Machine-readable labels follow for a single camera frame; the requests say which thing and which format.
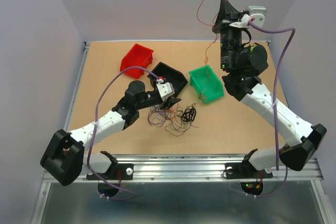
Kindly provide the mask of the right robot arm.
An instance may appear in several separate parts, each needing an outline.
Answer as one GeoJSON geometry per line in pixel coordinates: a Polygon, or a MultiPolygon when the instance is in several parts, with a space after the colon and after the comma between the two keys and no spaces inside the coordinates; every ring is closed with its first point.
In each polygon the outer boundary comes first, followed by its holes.
{"type": "Polygon", "coordinates": [[[269,91],[261,81],[259,75],[268,68],[266,48],[243,43],[242,33],[250,27],[264,32],[265,13],[263,6],[239,11],[228,0],[221,0],[212,27],[220,37],[220,67],[226,72],[222,77],[226,91],[275,129],[275,147],[254,149],[240,163],[227,163],[223,171],[226,179],[257,178],[280,165],[301,171],[327,133],[322,124],[312,125],[297,116],[277,99],[276,87],[269,91]]]}

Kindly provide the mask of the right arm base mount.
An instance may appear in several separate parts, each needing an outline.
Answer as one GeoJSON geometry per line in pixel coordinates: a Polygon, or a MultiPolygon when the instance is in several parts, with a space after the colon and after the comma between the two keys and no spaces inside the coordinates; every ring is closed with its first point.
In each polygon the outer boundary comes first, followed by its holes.
{"type": "Polygon", "coordinates": [[[226,179],[269,179],[273,178],[273,174],[265,170],[256,170],[249,163],[226,163],[223,177],[226,179]]]}

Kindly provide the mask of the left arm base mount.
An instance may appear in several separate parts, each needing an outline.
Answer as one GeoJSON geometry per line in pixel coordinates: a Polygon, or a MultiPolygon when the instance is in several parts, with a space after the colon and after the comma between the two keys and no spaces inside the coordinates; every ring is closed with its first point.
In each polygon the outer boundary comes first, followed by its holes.
{"type": "Polygon", "coordinates": [[[117,180],[121,178],[124,181],[133,179],[134,165],[132,163],[94,164],[92,167],[105,180],[117,180]]]}

